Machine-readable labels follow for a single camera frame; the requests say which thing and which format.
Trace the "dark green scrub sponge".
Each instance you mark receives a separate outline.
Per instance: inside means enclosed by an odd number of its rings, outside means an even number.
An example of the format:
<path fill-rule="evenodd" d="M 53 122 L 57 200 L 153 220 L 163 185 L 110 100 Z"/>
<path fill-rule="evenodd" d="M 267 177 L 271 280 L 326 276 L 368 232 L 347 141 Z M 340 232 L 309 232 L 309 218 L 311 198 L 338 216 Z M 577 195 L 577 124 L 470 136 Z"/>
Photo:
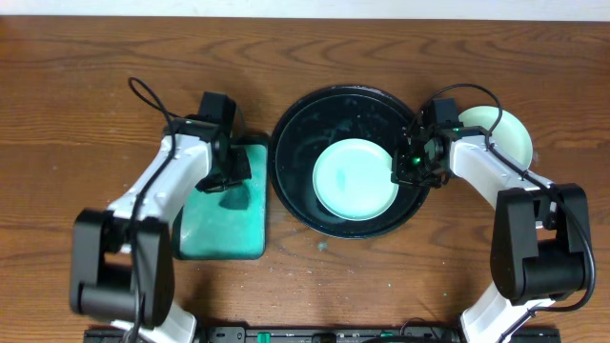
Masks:
<path fill-rule="evenodd" d="M 219 206 L 230 211 L 246 211 L 250 207 L 251 196 L 246 185 L 238 185 L 222 193 Z"/>

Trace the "mint green plate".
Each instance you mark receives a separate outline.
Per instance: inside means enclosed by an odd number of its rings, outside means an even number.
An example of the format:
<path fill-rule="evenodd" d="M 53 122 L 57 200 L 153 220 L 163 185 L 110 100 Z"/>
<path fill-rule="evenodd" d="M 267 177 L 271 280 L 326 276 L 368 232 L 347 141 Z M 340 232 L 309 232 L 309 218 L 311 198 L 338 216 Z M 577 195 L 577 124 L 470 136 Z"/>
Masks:
<path fill-rule="evenodd" d="M 465 127 L 481 126 L 487 131 L 495 123 L 498 109 L 492 106 L 476 106 L 463 111 L 459 120 Z M 524 169 L 528 169 L 533 160 L 533 143 L 528 130 L 510 112 L 503 111 L 500 122 L 492 132 L 496 143 L 517 160 Z"/>
<path fill-rule="evenodd" d="M 365 221 L 385 213 L 397 198 L 392 157 L 378 144 L 350 138 L 326 148 L 315 161 L 317 200 L 335 216 Z"/>

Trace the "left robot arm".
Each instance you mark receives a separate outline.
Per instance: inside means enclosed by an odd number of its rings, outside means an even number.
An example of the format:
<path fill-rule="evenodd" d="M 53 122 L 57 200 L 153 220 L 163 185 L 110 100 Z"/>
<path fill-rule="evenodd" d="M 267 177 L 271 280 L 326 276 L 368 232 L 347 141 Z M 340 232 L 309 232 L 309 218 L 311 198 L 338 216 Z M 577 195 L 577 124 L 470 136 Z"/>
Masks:
<path fill-rule="evenodd" d="M 124 330 L 123 341 L 191 342 L 196 319 L 174 300 L 171 225 L 191 192 L 224 191 L 247 176 L 234 118 L 175 118 L 151 164 L 104 210 L 74 221 L 70 308 Z"/>

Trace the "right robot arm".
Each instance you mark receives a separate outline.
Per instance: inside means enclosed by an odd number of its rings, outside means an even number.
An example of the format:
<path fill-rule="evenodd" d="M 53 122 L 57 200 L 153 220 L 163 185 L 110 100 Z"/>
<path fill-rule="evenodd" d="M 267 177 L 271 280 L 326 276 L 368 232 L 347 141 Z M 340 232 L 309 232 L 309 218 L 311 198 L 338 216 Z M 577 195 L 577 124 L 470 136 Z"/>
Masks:
<path fill-rule="evenodd" d="M 481 127 L 421 131 L 399 144 L 391 179 L 440 188 L 452 176 L 494 209 L 493 282 L 460 316 L 466 342 L 508 342 L 540 312 L 582 308 L 596 283 L 586 195 L 524 169 Z"/>

